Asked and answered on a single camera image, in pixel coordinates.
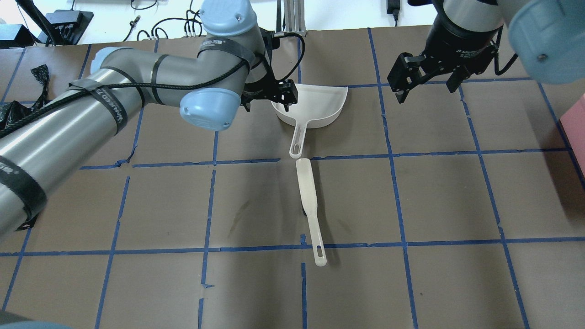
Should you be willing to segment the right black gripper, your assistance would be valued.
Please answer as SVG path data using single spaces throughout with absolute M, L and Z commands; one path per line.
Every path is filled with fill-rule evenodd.
M 397 102 L 403 104 L 409 92 L 440 75 L 449 75 L 447 89 L 454 93 L 471 75 L 482 74 L 495 58 L 493 43 L 499 27 L 486 32 L 468 31 L 447 16 L 438 16 L 426 40 L 424 50 L 415 56 L 401 53 L 387 80 Z

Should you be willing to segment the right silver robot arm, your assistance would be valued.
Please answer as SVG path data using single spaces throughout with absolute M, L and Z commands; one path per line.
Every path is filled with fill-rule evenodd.
M 387 81 L 397 101 L 432 78 L 449 75 L 455 92 L 495 65 L 502 75 L 517 60 L 535 81 L 569 84 L 584 77 L 582 0 L 410 0 L 437 12 L 424 50 L 401 53 Z

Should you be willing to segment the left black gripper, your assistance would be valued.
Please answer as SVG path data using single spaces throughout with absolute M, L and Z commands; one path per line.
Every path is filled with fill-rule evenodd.
M 240 105 L 246 112 L 250 112 L 253 100 L 269 100 L 283 104 L 284 111 L 288 112 L 292 104 L 298 103 L 298 90 L 292 79 L 285 81 L 262 79 L 245 84 L 240 97 Z

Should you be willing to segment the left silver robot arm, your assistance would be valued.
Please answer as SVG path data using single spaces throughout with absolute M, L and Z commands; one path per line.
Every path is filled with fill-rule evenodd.
M 196 58 L 106 47 L 90 74 L 1 131 L 1 239 L 35 225 L 48 198 L 147 104 L 178 108 L 184 121 L 210 131 L 231 127 L 239 107 L 298 102 L 291 79 L 276 79 L 278 39 L 259 27 L 248 0 L 205 0 L 206 36 Z

